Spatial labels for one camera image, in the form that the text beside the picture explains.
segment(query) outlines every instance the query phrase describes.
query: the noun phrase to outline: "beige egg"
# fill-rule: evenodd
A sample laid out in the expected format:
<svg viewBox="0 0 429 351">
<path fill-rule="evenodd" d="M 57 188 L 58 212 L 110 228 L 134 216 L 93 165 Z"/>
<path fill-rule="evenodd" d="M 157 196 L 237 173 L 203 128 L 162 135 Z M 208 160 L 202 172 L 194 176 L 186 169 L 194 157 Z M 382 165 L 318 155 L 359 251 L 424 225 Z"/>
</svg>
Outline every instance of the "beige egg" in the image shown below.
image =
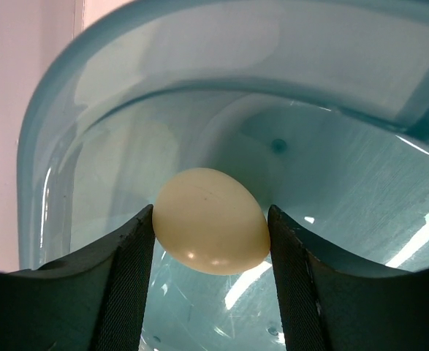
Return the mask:
<svg viewBox="0 0 429 351">
<path fill-rule="evenodd" d="M 270 251 L 267 222 L 253 195 L 209 168 L 186 170 L 162 187 L 153 228 L 169 254 L 204 273 L 241 273 Z"/>
</svg>

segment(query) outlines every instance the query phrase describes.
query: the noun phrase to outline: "translucent plastic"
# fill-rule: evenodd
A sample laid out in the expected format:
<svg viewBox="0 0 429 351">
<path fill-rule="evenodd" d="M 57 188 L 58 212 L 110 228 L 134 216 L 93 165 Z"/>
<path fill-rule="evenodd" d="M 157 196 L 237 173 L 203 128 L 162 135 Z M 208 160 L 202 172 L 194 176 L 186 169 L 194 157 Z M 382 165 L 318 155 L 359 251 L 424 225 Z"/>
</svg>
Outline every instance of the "translucent plastic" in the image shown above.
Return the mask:
<svg viewBox="0 0 429 351">
<path fill-rule="evenodd" d="M 37 88 L 18 154 L 36 268 L 222 170 L 351 252 L 429 266 L 429 2 L 139 0 Z M 191 271 L 156 245 L 141 350 L 284 350 L 270 261 Z"/>
</svg>

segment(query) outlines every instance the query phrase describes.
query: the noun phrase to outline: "egg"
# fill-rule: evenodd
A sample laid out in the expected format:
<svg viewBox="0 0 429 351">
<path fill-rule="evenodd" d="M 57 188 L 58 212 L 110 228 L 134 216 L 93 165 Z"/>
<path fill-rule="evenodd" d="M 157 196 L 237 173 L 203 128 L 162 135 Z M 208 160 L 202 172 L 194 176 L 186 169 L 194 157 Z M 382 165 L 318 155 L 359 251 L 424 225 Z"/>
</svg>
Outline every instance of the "egg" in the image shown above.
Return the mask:
<svg viewBox="0 0 429 351">
<path fill-rule="evenodd" d="M 217 170 L 193 168 L 169 180 L 154 203 L 152 221 L 162 247 L 203 273 L 242 273 L 270 251 L 258 202 L 241 183 Z"/>
</svg>

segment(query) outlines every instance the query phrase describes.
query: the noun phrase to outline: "plastic container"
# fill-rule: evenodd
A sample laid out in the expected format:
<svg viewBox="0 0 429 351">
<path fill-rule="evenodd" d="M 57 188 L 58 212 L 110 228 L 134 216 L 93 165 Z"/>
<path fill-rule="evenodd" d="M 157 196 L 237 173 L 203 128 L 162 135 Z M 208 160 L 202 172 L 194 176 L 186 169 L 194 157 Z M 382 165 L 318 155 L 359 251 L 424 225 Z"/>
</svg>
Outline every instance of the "plastic container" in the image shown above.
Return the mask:
<svg viewBox="0 0 429 351">
<path fill-rule="evenodd" d="M 23 123 L 20 264 L 119 227 L 190 167 L 379 263 L 429 266 L 429 1 L 140 0 L 55 61 Z M 154 252 L 141 350 L 285 350 L 270 262 Z"/>
</svg>

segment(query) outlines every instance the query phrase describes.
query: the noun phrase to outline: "transparent blue container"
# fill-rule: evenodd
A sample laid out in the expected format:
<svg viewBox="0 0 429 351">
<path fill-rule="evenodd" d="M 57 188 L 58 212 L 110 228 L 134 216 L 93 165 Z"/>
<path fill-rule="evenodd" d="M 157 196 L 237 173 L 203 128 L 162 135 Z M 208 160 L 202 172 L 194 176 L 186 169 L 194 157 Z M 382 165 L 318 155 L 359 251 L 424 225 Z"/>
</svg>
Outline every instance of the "transparent blue container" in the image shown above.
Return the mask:
<svg viewBox="0 0 429 351">
<path fill-rule="evenodd" d="M 429 267 L 429 1 L 139 0 L 53 63 L 20 136 L 21 268 L 109 233 L 190 167 L 378 263 Z M 154 250 L 141 350 L 285 350 L 269 260 Z"/>
</svg>

